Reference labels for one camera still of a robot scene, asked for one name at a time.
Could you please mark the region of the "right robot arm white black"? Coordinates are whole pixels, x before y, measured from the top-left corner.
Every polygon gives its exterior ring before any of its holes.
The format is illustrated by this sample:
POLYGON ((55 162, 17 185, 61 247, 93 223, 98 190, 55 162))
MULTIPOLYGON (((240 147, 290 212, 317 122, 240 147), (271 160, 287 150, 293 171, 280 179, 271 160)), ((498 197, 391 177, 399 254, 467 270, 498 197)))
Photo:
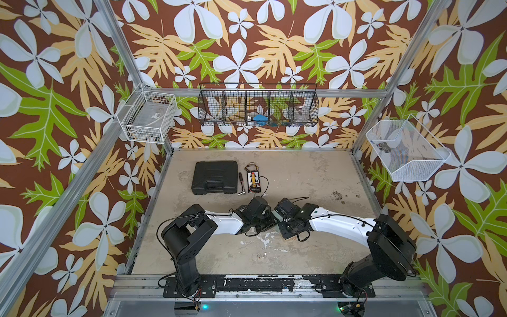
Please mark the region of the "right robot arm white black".
POLYGON ((281 200, 271 212, 284 239, 307 232, 324 232, 352 240, 369 249, 363 259, 347 265, 338 285, 342 293, 358 297, 378 279, 405 281, 416 276, 415 242, 388 215, 360 218, 307 203, 298 207, 281 200))

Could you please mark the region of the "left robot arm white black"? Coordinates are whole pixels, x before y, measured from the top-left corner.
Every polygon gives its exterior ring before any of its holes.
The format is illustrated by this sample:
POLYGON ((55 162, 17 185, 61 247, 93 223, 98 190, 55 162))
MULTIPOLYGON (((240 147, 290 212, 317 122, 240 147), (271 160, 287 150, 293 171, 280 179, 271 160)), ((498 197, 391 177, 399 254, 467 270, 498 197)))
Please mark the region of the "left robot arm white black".
POLYGON ((162 222, 157 239, 173 262, 176 292, 191 297, 198 292, 201 280, 196 256, 213 235, 255 235, 276 226, 277 219, 264 198, 252 198, 247 205, 226 213, 206 211, 193 204, 181 215, 162 222))

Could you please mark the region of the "teal jewelry box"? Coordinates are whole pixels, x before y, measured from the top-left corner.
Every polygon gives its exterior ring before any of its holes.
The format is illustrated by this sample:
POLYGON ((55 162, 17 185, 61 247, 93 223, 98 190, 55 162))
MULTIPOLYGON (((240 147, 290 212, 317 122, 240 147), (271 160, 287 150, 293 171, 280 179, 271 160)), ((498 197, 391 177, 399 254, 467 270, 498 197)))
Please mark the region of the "teal jewelry box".
POLYGON ((280 221, 280 222, 283 221, 283 217, 278 211, 274 211, 273 214, 278 219, 278 221, 280 221))

